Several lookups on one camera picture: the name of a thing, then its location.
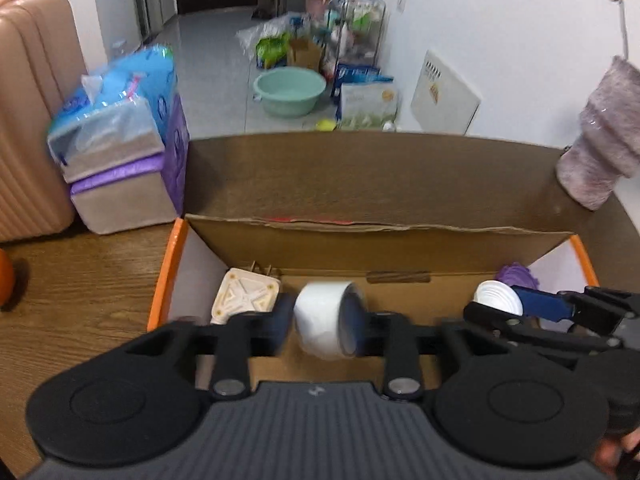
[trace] gray floor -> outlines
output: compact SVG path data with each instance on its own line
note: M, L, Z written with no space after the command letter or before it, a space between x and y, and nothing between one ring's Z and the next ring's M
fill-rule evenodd
M335 107L324 95L316 109L298 119L268 116L254 101L255 61L242 52L236 32L261 22L251 9L206 11L179 16L156 42L174 49L178 90L192 139L241 133L312 130L333 118Z

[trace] clear plastic bag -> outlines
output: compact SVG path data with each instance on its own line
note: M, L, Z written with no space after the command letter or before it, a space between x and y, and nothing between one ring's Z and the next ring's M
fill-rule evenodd
M288 12L283 16L261 23L256 27L246 28L236 33L236 38L240 42L240 47L244 55L249 60L255 59L255 47L262 38L272 38L281 36L289 30L289 24L292 18L302 16L299 12Z

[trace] cardboard box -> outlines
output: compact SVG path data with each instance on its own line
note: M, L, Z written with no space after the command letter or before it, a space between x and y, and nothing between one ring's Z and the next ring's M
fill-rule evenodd
M287 53L287 65L308 68L318 72L320 70L320 60L322 59L322 48L311 40L291 40L289 41L289 52Z
M597 285L577 237L567 232L516 228L466 230L446 226L329 224L224 220L187 216L174 225L162 263L148 329L181 317L210 321L210 312L229 267L252 263L282 280L284 292L299 292L318 280L351 280L372 311L391 310L419 324L460 318L479 283L505 264L546 264L549 276L579 274L577 286ZM556 270L551 267L564 267ZM422 357L426 384L437 386L437 368ZM327 362L305 354L292 330L277 358L255 358L252 379L277 381L382 381L382 359Z

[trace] brown tabletop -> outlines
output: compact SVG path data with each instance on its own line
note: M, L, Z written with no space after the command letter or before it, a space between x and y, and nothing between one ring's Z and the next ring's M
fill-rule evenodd
M28 274L20 301L0 313L0 457L14 474L39 462L24 423L30 393L144 332L170 230L99 237L76 227L5 247L19 283Z
M640 236L613 197L596 214L556 183L560 152L455 136L307 132L191 143L186 209L219 218L517 226L580 234L604 285L640 290ZM0 314L0 456L38 456L24 425L48 377L145 329L171 226L98 237L73 228L7 246L28 286Z

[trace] orange fruit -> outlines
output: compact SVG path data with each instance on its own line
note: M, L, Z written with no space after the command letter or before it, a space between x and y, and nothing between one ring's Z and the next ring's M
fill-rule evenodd
M11 297L15 285L14 266L9 256L0 249L0 306Z

